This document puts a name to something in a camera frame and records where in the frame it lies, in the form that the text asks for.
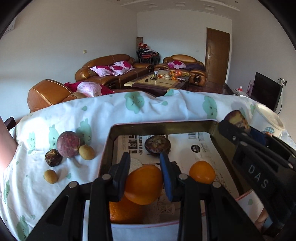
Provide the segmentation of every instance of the ceiling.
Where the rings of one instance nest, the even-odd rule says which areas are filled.
[[[186,9],[233,18],[244,0],[107,0],[135,12],[158,9]]]

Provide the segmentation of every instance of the white lettering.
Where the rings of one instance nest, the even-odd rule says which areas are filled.
[[[249,173],[253,174],[254,171],[255,171],[255,167],[253,165],[251,165],[250,169],[249,169]]]
[[[263,184],[261,184],[261,187],[264,189],[264,188],[266,188],[266,185],[268,184],[268,180],[267,179],[265,179],[264,181],[263,181]]]
[[[257,182],[259,182],[260,176],[261,176],[261,173],[258,173],[258,174],[254,177],[255,179],[257,179]]]

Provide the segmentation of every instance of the brown leather sofa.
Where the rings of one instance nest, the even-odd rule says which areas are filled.
[[[163,63],[162,64],[158,64],[155,65],[154,70],[175,70],[175,69],[170,69],[168,66],[169,62],[175,61],[175,60],[179,60],[181,62],[183,62],[185,65],[187,64],[200,64],[202,66],[204,66],[204,64],[200,61],[198,61],[197,59],[185,55],[185,54],[176,54],[176,55],[172,55],[170,57],[166,57],[163,59]],[[189,73],[190,74],[190,83],[191,84],[195,84],[198,86],[204,86],[205,82],[207,80],[207,74],[204,71],[198,70],[198,69],[193,69],[191,71],[188,70],[184,70],[184,69],[179,69],[178,71],[181,71],[183,73]]]
[[[137,90],[113,90],[114,93],[131,92]],[[34,112],[58,103],[87,98],[79,92],[72,92],[69,88],[54,80],[42,80],[34,85],[28,93],[28,106],[30,112]]]
[[[92,71],[90,68],[98,65],[112,65],[118,61],[128,61],[135,69],[123,74],[121,76],[105,76],[99,77],[98,74]],[[105,85],[110,89],[121,89],[124,87],[124,84],[134,80],[138,77],[141,77],[149,72],[153,71],[152,64],[147,63],[136,63],[135,59],[130,57],[127,54],[115,54],[104,56],[100,58],[93,59],[87,62],[85,65],[82,66],[80,70],[78,70],[75,74],[75,80],[81,81],[92,81],[96,82],[101,85]]]

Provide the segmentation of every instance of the tangerine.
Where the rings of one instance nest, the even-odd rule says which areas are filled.
[[[126,179],[124,195],[139,205],[153,203],[163,189],[163,176],[159,168],[146,165],[134,170]]]
[[[216,178],[216,173],[209,163],[198,161],[190,167],[189,176],[196,182],[211,184]]]
[[[111,223],[140,224],[144,218],[144,206],[131,202],[125,196],[119,202],[109,202]]]

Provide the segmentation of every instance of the power cord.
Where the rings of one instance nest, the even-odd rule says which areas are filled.
[[[281,89],[281,108],[283,107],[283,86],[284,86],[284,83],[281,85],[281,87],[282,87],[282,89]]]

